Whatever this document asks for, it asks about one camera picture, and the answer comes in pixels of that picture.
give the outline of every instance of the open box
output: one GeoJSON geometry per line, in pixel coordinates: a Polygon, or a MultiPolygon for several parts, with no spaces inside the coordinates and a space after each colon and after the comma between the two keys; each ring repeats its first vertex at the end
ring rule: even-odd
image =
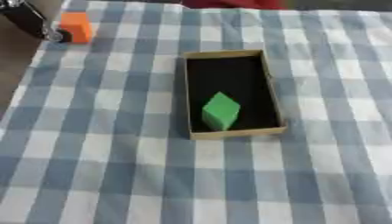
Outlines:
{"type": "Polygon", "coordinates": [[[186,52],[184,57],[191,139],[279,134],[286,129],[263,51],[186,52]],[[210,129],[201,118],[203,106],[218,92],[241,105],[238,119],[226,131],[210,129]]]}

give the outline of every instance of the wooden block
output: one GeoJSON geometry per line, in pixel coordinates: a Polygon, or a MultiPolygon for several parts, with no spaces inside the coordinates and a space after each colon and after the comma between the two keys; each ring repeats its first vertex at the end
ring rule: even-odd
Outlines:
{"type": "Polygon", "coordinates": [[[59,27],[72,34],[73,43],[85,44],[90,42],[92,38],[91,24],[86,12],[63,13],[59,27]]]}

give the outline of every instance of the blue checkered tablecloth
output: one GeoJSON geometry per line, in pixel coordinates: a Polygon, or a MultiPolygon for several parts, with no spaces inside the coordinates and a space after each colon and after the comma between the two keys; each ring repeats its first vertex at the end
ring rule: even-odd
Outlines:
{"type": "Polygon", "coordinates": [[[392,223],[392,13],[74,0],[0,126],[0,223],[392,223]],[[264,49],[289,128],[187,139],[181,53],[264,49]]]}

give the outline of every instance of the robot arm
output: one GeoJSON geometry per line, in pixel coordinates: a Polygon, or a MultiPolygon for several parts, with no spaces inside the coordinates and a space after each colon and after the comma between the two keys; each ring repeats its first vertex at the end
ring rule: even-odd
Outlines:
{"type": "Polygon", "coordinates": [[[5,15],[13,24],[34,38],[54,42],[71,41],[69,32],[54,31],[45,16],[25,0],[0,0],[0,14],[5,15]]]}

